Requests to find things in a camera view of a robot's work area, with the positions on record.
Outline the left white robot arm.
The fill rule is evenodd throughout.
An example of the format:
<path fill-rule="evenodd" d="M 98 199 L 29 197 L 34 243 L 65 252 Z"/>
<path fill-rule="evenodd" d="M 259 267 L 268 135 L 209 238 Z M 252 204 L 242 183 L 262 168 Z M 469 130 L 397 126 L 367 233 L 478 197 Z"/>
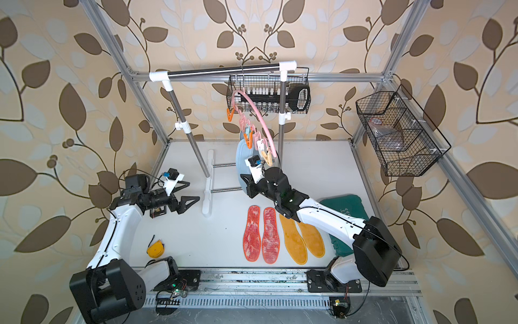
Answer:
<path fill-rule="evenodd" d="M 84 271 L 74 274 L 70 290 L 86 323 L 106 323 L 144 306 L 152 291 L 185 296 L 189 280 L 183 277 L 172 257 L 154 256 L 142 271 L 128 263 L 134 236 L 144 214 L 185 213 L 200 199 L 175 193 L 190 186 L 183 174 L 170 169 L 153 187 L 151 177 L 136 174 L 125 179 L 125 188 L 113 199 L 102 242 Z"/>

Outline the yellow fuzzy insole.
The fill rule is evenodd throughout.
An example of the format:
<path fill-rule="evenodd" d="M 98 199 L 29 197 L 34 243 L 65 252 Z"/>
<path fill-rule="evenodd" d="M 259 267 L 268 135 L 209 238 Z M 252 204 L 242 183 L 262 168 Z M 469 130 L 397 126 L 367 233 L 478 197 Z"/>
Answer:
<path fill-rule="evenodd" d="M 280 216 L 281 226 L 283 228 L 284 243 L 287 252 L 295 263 L 305 265 L 308 260 L 308 251 L 305 242 L 300 235 L 295 221 Z"/>
<path fill-rule="evenodd" d="M 325 243 L 321 233 L 313 225 L 304 223 L 299 223 L 298 225 L 307 249 L 314 257 L 322 258 L 325 255 Z"/>

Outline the grey blue insole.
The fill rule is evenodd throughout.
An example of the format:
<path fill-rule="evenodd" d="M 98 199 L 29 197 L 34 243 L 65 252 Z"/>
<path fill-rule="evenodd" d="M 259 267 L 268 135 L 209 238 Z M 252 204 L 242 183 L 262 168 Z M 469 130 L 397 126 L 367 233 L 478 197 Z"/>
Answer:
<path fill-rule="evenodd" d="M 248 160 L 251 156 L 256 155 L 256 151 L 253 148 L 248 148 L 246 141 L 244 139 L 240 140 L 237 151 L 236 151 L 236 170 L 237 170 L 237 178 L 240 183 L 241 189 L 246 193 L 246 183 L 241 178 L 242 174 L 250 175 L 250 169 L 246 165 L 246 160 Z"/>

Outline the pink clip hanger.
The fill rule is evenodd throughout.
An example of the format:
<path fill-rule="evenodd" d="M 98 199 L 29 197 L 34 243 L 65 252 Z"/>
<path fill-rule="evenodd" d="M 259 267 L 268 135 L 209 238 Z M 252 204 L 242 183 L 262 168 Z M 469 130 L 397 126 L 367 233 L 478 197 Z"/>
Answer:
<path fill-rule="evenodd" d="M 238 95 L 242 96 L 246 100 L 248 104 L 247 107 L 250 108 L 258 118 L 261 130 L 259 130 L 246 116 L 245 109 L 241 108 L 240 104 L 237 102 Z M 231 93 L 230 98 L 230 104 L 227 108 L 228 122 L 231 122 L 233 120 L 233 116 L 237 113 L 239 115 L 238 127 L 240 128 L 240 134 L 244 137 L 246 147 L 248 149 L 257 150 L 259 152 L 260 159 L 265 162 L 268 167 L 273 167 L 275 162 L 278 161 L 279 156 L 273 137 L 268 130 L 267 124 L 264 121 L 260 110 L 245 91 L 234 90 Z"/>

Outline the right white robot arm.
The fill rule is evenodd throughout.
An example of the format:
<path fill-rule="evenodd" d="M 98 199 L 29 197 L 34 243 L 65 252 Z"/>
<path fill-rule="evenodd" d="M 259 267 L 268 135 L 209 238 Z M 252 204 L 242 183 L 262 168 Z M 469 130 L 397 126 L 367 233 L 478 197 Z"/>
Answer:
<path fill-rule="evenodd" d="M 336 282 L 363 278 L 378 287 L 387 285 L 403 253 L 383 220 L 348 216 L 316 202 L 292 188 L 278 167 L 266 171 L 251 167 L 240 178 L 250 198 L 263 195 L 283 217 L 323 230 L 353 250 L 352 255 L 339 256 L 329 264 L 328 273 Z"/>

